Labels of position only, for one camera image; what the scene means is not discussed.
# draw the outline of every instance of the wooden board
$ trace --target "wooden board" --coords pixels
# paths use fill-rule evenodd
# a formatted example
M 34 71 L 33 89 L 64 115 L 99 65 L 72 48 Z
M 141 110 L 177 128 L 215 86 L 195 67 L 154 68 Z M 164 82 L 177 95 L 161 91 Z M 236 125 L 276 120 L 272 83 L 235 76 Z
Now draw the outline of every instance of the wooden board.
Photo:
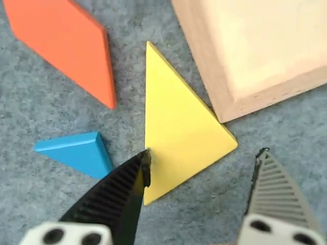
M 172 0 L 220 122 L 327 82 L 326 0 Z

